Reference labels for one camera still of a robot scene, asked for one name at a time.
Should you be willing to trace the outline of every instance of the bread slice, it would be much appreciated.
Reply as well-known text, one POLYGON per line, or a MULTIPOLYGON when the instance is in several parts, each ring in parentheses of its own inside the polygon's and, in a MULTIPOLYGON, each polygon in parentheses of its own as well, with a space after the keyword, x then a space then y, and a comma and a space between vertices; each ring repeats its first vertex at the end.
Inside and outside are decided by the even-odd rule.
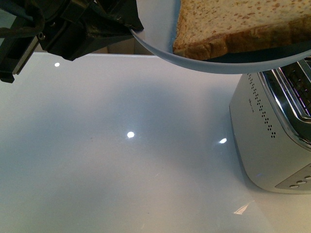
POLYGON ((174 54, 206 60, 311 40, 311 0, 181 0, 174 54))

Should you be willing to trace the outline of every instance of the plate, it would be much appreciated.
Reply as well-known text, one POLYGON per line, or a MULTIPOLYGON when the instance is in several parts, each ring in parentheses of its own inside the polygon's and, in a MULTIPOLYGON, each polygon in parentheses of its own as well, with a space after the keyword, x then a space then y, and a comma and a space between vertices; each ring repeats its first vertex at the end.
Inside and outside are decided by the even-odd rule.
POLYGON ((290 46, 232 53, 197 61, 173 54, 172 45, 180 0, 137 0, 138 15, 144 26, 133 36, 154 55, 181 67, 207 73, 242 74, 253 73, 285 66, 311 55, 311 41, 290 46))

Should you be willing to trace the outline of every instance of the glossy surface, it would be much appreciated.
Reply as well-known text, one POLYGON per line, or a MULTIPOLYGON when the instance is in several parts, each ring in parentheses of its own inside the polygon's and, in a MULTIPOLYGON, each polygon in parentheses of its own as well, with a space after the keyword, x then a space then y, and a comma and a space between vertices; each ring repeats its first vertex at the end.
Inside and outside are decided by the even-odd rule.
POLYGON ((196 61, 173 54, 172 44, 180 0, 137 0, 138 16, 144 26, 134 37, 153 54, 178 66, 208 73, 240 74, 282 67, 311 55, 304 42, 282 48, 227 54, 209 61, 196 61))
POLYGON ((310 195, 244 174, 228 108, 239 78, 155 56, 33 55, 0 83, 0 232, 310 232, 310 195))

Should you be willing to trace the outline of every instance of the silver toaster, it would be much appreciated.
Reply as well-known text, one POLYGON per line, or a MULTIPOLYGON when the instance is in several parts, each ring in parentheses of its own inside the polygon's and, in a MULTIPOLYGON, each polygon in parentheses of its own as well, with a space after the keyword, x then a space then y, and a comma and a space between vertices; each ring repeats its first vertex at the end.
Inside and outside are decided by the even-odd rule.
POLYGON ((241 161, 262 189, 311 193, 310 63, 243 74, 230 102, 241 161))

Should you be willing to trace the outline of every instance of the cable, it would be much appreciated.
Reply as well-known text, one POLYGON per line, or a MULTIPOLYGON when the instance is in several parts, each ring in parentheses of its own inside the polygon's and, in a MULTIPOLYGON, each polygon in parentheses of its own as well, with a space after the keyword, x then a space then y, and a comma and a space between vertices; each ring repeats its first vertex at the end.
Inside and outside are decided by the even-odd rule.
POLYGON ((33 37, 43 31, 45 19, 42 10, 35 0, 25 0, 26 14, 32 16, 34 27, 22 27, 17 29, 0 28, 0 38, 33 37))

